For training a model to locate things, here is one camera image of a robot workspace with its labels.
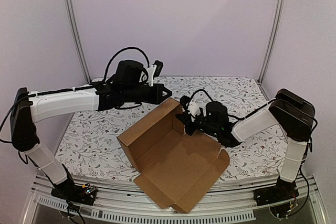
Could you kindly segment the brown cardboard box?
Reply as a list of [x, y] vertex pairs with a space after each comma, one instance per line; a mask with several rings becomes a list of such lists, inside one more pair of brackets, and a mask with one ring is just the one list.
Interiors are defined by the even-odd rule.
[[189, 136], [175, 117], [181, 105], [169, 98], [118, 136], [134, 180], [161, 209], [189, 213], [229, 166], [229, 155], [214, 139]]

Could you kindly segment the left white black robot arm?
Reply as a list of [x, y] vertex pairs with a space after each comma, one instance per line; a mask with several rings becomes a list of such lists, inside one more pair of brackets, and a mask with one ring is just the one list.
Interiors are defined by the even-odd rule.
[[27, 155], [50, 179], [54, 188], [67, 200], [78, 195], [71, 175], [54, 155], [41, 144], [35, 124], [44, 119], [81, 111], [123, 110], [124, 104], [142, 103], [158, 105], [172, 95], [163, 84], [154, 83], [162, 71], [163, 63], [144, 67], [134, 60], [120, 61], [116, 73], [81, 87], [44, 92], [17, 91], [15, 101], [4, 119], [10, 120], [9, 144]]

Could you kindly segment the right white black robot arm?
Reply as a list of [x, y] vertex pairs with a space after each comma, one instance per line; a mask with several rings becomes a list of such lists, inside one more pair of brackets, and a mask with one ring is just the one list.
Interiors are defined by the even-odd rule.
[[192, 99], [192, 96], [182, 96], [182, 112], [175, 116], [189, 136], [199, 131], [216, 138], [223, 147], [233, 148], [269, 129], [279, 130], [287, 149], [271, 196], [282, 201], [291, 194], [307, 152], [312, 151], [312, 133], [318, 125], [312, 103], [287, 89], [280, 89], [273, 99], [232, 122], [233, 116], [221, 102], [211, 100], [202, 109]]

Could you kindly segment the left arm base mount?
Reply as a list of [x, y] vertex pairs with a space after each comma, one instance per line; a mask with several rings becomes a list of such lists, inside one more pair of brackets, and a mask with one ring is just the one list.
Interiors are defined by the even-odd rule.
[[74, 181], [68, 178], [59, 185], [53, 185], [51, 195], [71, 202], [93, 206], [96, 200], [98, 188], [89, 183], [76, 185]]

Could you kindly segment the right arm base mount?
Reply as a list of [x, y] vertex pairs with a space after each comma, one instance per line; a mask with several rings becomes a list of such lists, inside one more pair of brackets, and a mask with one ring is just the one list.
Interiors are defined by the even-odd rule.
[[253, 193], [257, 206], [274, 204], [299, 196], [295, 182], [286, 182], [279, 177], [274, 186], [256, 189]]

